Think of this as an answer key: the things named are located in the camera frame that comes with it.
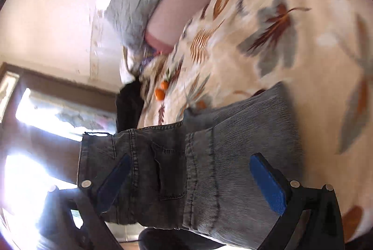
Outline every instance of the jeans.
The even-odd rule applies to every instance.
[[[278,219],[249,170],[256,152],[288,179],[301,181],[300,139],[282,83],[224,108],[198,114],[187,109],[175,124],[85,135],[78,185],[90,180],[95,192],[129,155],[131,172],[106,221],[188,228],[256,249]]]

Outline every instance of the bright window light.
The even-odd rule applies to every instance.
[[[50,177],[44,168],[23,155],[9,155],[5,163],[5,208],[11,236],[21,250],[36,250],[40,239],[36,228],[51,186],[60,190],[77,185]],[[73,213],[78,228],[83,224],[80,214]]]
[[[30,126],[81,142],[85,132],[116,132],[115,114],[25,90],[16,118]]]
[[[110,4],[110,0],[96,0],[97,10],[105,11]]]
[[[9,99],[12,96],[13,90],[19,80],[19,75],[6,72],[0,83],[0,123],[3,121],[5,109]]]

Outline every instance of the floral bedspread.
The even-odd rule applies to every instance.
[[[211,0],[173,53],[150,66],[139,127],[283,81],[304,150],[303,185],[334,186],[350,240],[373,225],[372,31],[372,0]],[[157,101],[165,78],[169,88]]]

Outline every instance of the orange fruit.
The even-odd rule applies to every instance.
[[[166,96],[165,92],[162,89],[155,89],[154,95],[155,95],[156,100],[158,101],[164,100]]]
[[[163,90],[167,90],[168,89],[168,81],[167,80],[164,80],[163,82],[161,82],[161,89]]]

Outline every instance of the white wall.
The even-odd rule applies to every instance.
[[[0,59],[41,73],[117,91],[121,48],[105,40],[103,70],[91,81],[91,21],[96,0],[7,0],[0,11]]]

